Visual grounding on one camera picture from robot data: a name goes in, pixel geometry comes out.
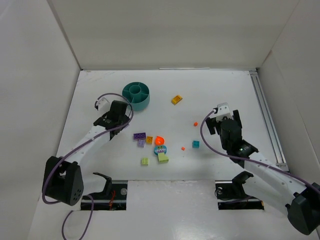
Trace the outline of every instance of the small orange piece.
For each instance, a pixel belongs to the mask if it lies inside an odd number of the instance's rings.
[[[163,145],[163,144],[165,144],[165,139],[161,136],[156,136],[154,144],[155,145]]]

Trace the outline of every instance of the small colorful toy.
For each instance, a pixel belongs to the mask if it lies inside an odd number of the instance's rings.
[[[146,140],[144,140],[144,139],[138,140],[138,147],[144,148],[145,144],[146,144]]]
[[[165,139],[161,136],[156,136],[154,144],[155,145],[163,145],[163,144],[165,144]]]
[[[199,141],[193,141],[192,142],[192,147],[195,148],[195,149],[198,149],[200,146],[200,142]]]
[[[145,142],[146,142],[147,144],[152,144],[152,139],[153,139],[153,138],[154,138],[153,136],[147,136]]]
[[[134,133],[133,134],[133,139],[134,140],[146,139],[146,133],[145,132]]]
[[[169,162],[169,158],[165,155],[167,153],[167,147],[165,145],[155,146],[154,154],[158,156],[160,164],[166,164]]]
[[[171,102],[176,105],[178,102],[180,102],[182,100],[182,97],[180,95],[175,96]]]
[[[141,159],[141,165],[142,166],[148,166],[149,165],[149,159],[147,157],[143,157]]]

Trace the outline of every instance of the white enclosure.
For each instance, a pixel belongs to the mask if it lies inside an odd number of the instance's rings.
[[[275,163],[276,158],[274,150],[266,129],[266,125],[259,108],[256,92],[252,84],[249,71],[240,70],[91,70],[81,71],[75,91],[72,97],[70,109],[63,129],[61,142],[57,151],[58,156],[64,156],[77,142],[88,132],[92,123],[102,114],[103,110],[97,111],[93,102],[98,96],[106,90],[112,93],[119,93],[125,85],[130,82],[142,81],[149,88],[150,103],[146,109],[135,112],[129,126],[121,131],[117,136],[102,146],[88,160],[86,168],[82,168],[83,178],[90,176],[92,173],[104,173],[112,180],[147,180],[137,181],[128,186],[127,192],[127,210],[110,212],[99,211],[101,214],[94,214],[92,225],[98,231],[91,231],[88,239],[104,239],[109,235],[111,229],[116,231],[112,238],[115,239],[169,239],[177,238],[175,231],[180,231],[181,223],[177,219],[181,217],[181,212],[187,219],[182,224],[184,228],[195,226],[198,229],[192,231],[193,235],[201,238],[205,235],[215,235],[217,238],[229,238],[230,235],[238,236],[240,239],[246,239],[249,236],[259,235],[259,239],[270,239],[270,231],[273,230],[276,236],[281,236],[282,240],[290,240],[293,236],[299,240],[316,240],[317,234],[313,232],[309,236],[297,232],[289,223],[286,216],[282,215],[272,207],[265,204],[265,210],[244,210],[241,211],[233,223],[230,223],[230,211],[217,209],[217,199],[214,191],[205,191],[205,189],[214,189],[212,180],[231,180],[243,171],[239,165],[234,164],[226,157],[217,155],[208,149],[200,136],[200,126],[195,127],[194,122],[201,124],[208,112],[216,107],[214,103],[228,102],[230,108],[238,109],[243,129],[243,138],[249,143],[254,144],[270,162]],[[177,105],[171,103],[171,98],[179,93],[183,99]],[[114,96],[107,96],[109,102],[117,99]],[[169,162],[159,164],[157,156],[154,154],[154,145],[146,144],[143,148],[137,146],[137,141],[133,140],[134,133],[146,132],[147,136],[162,136],[165,138],[167,146],[166,155]],[[223,151],[220,138],[217,135],[210,135],[209,130],[205,127],[204,136],[219,151]],[[199,148],[192,148],[193,140],[200,140]],[[141,166],[141,158],[149,158],[149,166]],[[148,181],[148,180],[170,180],[173,184],[165,181]],[[190,196],[186,201],[181,201],[180,188],[190,189]],[[162,197],[152,192],[167,193]],[[140,209],[139,203],[145,199]],[[167,212],[162,210],[161,214],[151,215],[151,212],[158,212],[155,205],[157,202],[164,202],[167,206]],[[30,229],[29,239],[60,239],[61,229],[52,227],[59,225],[66,216],[67,210],[79,210],[80,204],[68,206],[66,204],[57,204],[48,206],[42,199],[38,201],[36,212]],[[204,214],[211,209],[211,214]],[[76,238],[81,235],[81,227],[84,227],[87,220],[87,211],[76,211],[65,225],[69,238]],[[245,221],[245,230],[236,226],[242,225],[242,219],[245,216],[251,216]],[[143,223],[143,231],[140,227],[128,224],[135,219],[137,225]],[[218,224],[221,219],[227,222]],[[259,222],[257,228],[248,227],[252,222]],[[109,223],[109,227],[99,228],[104,223]],[[167,229],[168,223],[172,224],[173,231],[166,230],[164,233],[161,229]]]
[[[50,0],[83,69],[256,68],[298,0]]]

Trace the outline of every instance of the purple cable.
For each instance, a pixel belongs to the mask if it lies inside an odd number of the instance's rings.
[[[118,130],[118,129],[121,129],[121,128],[126,127],[127,125],[129,125],[129,123],[131,122],[132,118],[134,117],[134,110],[133,110],[133,107],[132,107],[131,103],[130,103],[124,96],[122,96],[122,95],[120,95],[120,94],[117,94],[117,93],[105,93],[105,94],[102,94],[101,96],[99,96],[99,97],[97,98],[97,100],[96,100],[95,103],[94,103],[94,106],[97,105],[97,103],[98,103],[98,101],[99,101],[100,98],[102,98],[103,96],[106,96],[106,95],[115,95],[115,96],[119,96],[119,97],[123,98],[123,99],[128,103],[128,105],[130,106],[130,108],[131,108],[130,113],[129,113],[129,115],[131,115],[131,117],[129,118],[129,121],[128,121],[127,123],[122,124],[122,125],[117,126],[117,127],[114,127],[114,128],[112,128],[112,129],[108,129],[108,130],[106,130],[106,131],[103,131],[103,132],[95,135],[95,136],[93,137],[94,140],[95,140],[96,138],[102,136],[103,134],[106,134],[106,133],[108,133],[108,132],[111,132],[111,131]],[[46,200],[46,194],[45,194],[45,193],[46,193],[46,191],[47,191],[47,187],[48,187],[48,184],[49,184],[50,179],[52,178],[53,174],[54,174],[55,171],[58,169],[58,167],[60,166],[60,164],[61,164],[63,161],[65,161],[68,157],[70,157],[72,154],[74,154],[75,152],[77,152],[79,149],[81,149],[81,148],[83,148],[85,145],[91,143],[91,142],[93,141],[93,139],[89,139],[88,141],[86,141],[86,142],[82,143],[81,145],[77,146],[75,149],[71,150],[68,154],[66,154],[64,157],[62,157],[61,160],[53,167],[53,169],[52,169],[51,172],[49,173],[47,179],[45,180],[45,183],[44,183],[43,189],[42,189],[42,200],[43,200],[43,202],[44,202],[45,204],[52,205],[52,204],[57,204],[57,203],[59,203],[59,201],[47,201],[47,200]],[[86,224],[85,230],[84,230],[84,232],[83,232],[83,234],[82,234],[82,236],[81,236],[81,238],[80,238],[79,240],[81,240],[81,239],[84,237],[84,235],[86,234],[87,229],[88,229],[88,226],[89,226],[89,223],[90,223],[90,221],[91,221],[91,217],[92,217],[93,211],[94,211],[94,200],[92,199],[92,197],[91,197],[90,195],[87,195],[87,196],[91,199],[91,202],[92,202],[91,213],[90,213],[90,217],[89,217],[89,219],[88,219],[88,223]],[[72,212],[73,212],[73,211],[71,211],[71,212],[68,213],[68,215],[66,216],[66,218],[64,219],[63,224],[62,224],[62,230],[61,230],[61,231],[62,231],[62,237],[63,237],[64,240],[66,240],[66,237],[65,237],[65,234],[64,234],[64,226],[65,226],[65,223],[66,223],[67,218],[70,216],[70,214],[71,214]]]
[[[201,126],[200,126],[200,135],[201,135],[201,138],[204,142],[204,144],[210,149],[212,150],[213,152],[215,152],[216,154],[219,154],[221,156],[224,156],[224,157],[227,157],[227,158],[232,158],[232,159],[238,159],[238,160],[243,160],[243,161],[247,161],[247,162],[251,162],[251,163],[255,163],[255,164],[258,164],[258,165],[262,165],[264,167],[268,167],[269,169],[272,169],[278,173],[281,173],[281,174],[284,174],[284,175],[287,175],[291,178],[294,178],[294,179],[297,179],[298,181],[304,183],[307,187],[311,188],[313,191],[315,191],[317,194],[320,195],[320,191],[318,189],[316,189],[314,186],[312,186],[310,183],[308,183],[306,180],[302,179],[301,177],[298,177],[298,176],[295,176],[289,172],[286,172],[286,171],[282,171],[276,167],[273,167],[273,166],[270,166],[266,163],[263,163],[263,162],[260,162],[260,161],[256,161],[256,160],[252,160],[252,159],[249,159],[249,158],[244,158],[244,157],[239,157],[239,156],[231,156],[231,155],[227,155],[227,154],[224,154],[222,152],[219,152],[217,150],[215,150],[212,146],[209,145],[209,143],[205,140],[205,137],[204,137],[204,133],[203,133],[203,127],[204,127],[204,124],[206,122],[206,119],[211,115],[215,113],[215,110],[211,111],[205,118],[204,120],[202,121],[201,123]]]
[[[79,238],[79,240],[81,240],[81,239],[84,238],[84,236],[85,236],[85,234],[86,234],[86,232],[87,232],[87,229],[88,229],[88,227],[89,227],[89,224],[90,224],[90,221],[91,221],[91,218],[92,218],[92,214],[94,213],[94,208],[95,208],[95,201],[94,201],[93,197],[90,196],[90,195],[87,195],[87,197],[91,199],[91,211],[90,211],[90,216],[89,216],[88,222],[87,222],[87,224],[86,224],[86,226],[85,226],[85,229],[84,229],[81,237]],[[66,224],[66,221],[67,221],[68,217],[69,217],[72,213],[73,213],[73,210],[68,213],[68,215],[65,217],[65,219],[64,219],[64,221],[63,221],[63,223],[62,223],[61,234],[62,234],[63,240],[67,240],[67,238],[66,238],[66,236],[65,236],[65,224]]]

